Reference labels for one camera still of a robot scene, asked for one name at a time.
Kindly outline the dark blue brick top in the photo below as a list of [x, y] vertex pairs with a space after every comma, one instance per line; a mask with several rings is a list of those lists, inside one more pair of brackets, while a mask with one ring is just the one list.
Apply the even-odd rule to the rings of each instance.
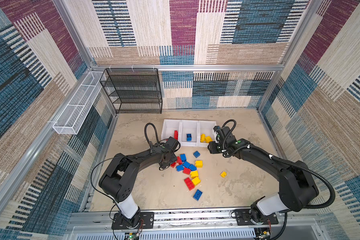
[[186, 137], [187, 137], [187, 142], [192, 141], [192, 134], [186, 134]]

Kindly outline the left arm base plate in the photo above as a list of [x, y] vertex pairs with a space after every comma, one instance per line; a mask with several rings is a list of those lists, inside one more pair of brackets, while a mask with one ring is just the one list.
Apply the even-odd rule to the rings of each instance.
[[128, 219], [123, 214], [115, 214], [112, 222], [112, 230], [137, 230], [142, 226], [143, 229], [152, 229], [154, 227], [154, 212], [139, 212]]

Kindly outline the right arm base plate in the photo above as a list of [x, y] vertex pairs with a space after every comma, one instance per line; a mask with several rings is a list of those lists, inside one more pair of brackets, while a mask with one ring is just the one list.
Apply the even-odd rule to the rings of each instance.
[[277, 225], [279, 223], [276, 214], [264, 216], [261, 212], [251, 209], [235, 209], [231, 217], [237, 221], [238, 226], [254, 225]]

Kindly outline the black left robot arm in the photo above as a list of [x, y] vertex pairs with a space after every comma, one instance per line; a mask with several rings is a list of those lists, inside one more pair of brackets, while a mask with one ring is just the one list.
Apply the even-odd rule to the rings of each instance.
[[138, 173], [154, 164], [158, 164], [160, 170], [167, 169], [177, 161], [176, 151], [181, 147], [173, 137], [160, 141], [152, 123], [145, 125], [144, 135], [149, 149], [134, 155], [115, 155], [99, 180], [99, 187], [119, 209], [115, 223], [120, 221], [126, 228], [143, 224], [141, 209], [131, 195]]

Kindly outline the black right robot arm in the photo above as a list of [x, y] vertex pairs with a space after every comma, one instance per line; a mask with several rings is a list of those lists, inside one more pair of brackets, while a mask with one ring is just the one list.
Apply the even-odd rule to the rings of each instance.
[[[268, 216], [279, 212], [299, 212], [302, 209], [323, 209], [332, 205], [336, 192], [331, 183], [320, 174], [310, 170], [302, 162], [291, 162], [268, 153], [245, 139], [236, 139], [234, 127], [227, 124], [214, 126], [216, 140], [208, 145], [211, 154], [222, 154], [225, 158], [235, 157], [247, 161], [273, 176], [279, 183], [279, 191], [256, 200], [249, 210], [254, 224], [262, 224]], [[319, 196], [315, 178], [328, 188], [330, 196], [324, 203], [312, 205]]]

